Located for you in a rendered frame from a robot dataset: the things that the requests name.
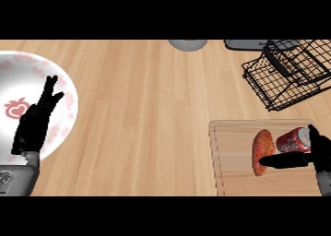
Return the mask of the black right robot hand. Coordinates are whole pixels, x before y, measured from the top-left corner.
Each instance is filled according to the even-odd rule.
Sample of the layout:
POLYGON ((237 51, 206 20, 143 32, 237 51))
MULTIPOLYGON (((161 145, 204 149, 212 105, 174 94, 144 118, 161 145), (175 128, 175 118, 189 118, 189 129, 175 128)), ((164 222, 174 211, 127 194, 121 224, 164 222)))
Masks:
POLYGON ((310 152, 288 152, 276 155, 269 155, 258 160, 263 166, 274 169, 305 167, 313 164, 316 172, 331 171, 331 140, 319 134, 316 127, 310 124, 308 139, 310 152))

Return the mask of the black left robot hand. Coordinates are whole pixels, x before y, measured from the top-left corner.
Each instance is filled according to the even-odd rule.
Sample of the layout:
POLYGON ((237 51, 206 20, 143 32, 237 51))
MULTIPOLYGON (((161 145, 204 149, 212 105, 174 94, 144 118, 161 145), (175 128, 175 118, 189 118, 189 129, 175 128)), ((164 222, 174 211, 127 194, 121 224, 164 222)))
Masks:
POLYGON ((45 138, 48 117, 63 93, 53 93, 57 77, 45 77, 43 93, 38 102, 31 104, 20 116, 14 131, 10 154, 20 155, 23 152, 38 152, 45 138))

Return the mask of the orange sweet potato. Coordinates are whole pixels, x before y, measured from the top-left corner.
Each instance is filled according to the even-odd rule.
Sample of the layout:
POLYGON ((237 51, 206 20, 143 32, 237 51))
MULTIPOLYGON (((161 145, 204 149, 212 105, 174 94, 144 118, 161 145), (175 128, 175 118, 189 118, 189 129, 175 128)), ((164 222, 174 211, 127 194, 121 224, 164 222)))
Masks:
POLYGON ((267 167, 263 166, 258 160, 274 153, 274 145, 271 141, 270 131, 263 129, 258 131, 252 139, 252 173, 261 176, 267 167))

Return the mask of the pale wooden cutting board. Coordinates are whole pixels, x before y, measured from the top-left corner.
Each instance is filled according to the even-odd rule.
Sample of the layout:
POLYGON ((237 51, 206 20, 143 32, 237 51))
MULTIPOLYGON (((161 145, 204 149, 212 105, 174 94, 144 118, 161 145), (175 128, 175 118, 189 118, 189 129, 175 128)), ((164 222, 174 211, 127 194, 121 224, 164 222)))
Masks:
POLYGON ((297 127, 307 128, 308 120, 223 120, 208 124, 211 157, 217 193, 220 195, 322 195, 316 170, 305 167, 274 169, 267 167, 261 176, 252 173, 252 139, 260 130, 271 135, 274 153, 276 138, 297 127))

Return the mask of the red soda can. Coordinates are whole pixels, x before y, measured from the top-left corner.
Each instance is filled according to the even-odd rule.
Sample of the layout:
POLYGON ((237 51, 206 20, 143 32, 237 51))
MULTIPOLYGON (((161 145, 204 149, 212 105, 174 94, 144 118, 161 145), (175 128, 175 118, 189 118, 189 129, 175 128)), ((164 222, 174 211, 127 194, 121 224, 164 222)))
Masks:
POLYGON ((276 149, 280 153, 286 152, 308 152, 310 151, 310 138, 308 129, 297 127, 276 138, 276 149))

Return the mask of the white plate with pink print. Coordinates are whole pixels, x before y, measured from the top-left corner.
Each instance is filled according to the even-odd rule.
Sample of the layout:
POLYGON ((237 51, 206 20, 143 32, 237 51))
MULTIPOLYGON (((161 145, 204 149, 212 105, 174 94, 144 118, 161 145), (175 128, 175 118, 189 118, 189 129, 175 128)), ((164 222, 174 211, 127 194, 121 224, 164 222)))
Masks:
POLYGON ((44 159, 66 138, 78 116, 78 93, 63 69, 32 53, 0 51, 0 165, 23 165, 25 159, 10 154, 20 115, 43 94, 47 76, 56 76, 53 93, 63 92, 48 117, 45 140, 40 150, 44 159))

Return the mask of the dark grey flat object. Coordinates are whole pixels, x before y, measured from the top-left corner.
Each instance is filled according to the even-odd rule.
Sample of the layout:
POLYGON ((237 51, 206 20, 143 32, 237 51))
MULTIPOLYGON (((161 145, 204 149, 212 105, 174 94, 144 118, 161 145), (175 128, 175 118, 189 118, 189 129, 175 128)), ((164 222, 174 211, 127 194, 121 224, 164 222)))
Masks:
POLYGON ((266 40, 224 40, 224 46, 235 51, 261 51, 267 44, 266 40))

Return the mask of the grey round object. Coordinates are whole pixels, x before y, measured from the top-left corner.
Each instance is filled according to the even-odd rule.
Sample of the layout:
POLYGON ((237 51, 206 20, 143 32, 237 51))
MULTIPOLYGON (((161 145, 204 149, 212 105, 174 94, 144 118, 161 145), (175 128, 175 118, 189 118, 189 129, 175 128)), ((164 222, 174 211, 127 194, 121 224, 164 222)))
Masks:
POLYGON ((170 40, 168 43, 177 50, 195 52, 204 47, 206 40, 170 40))

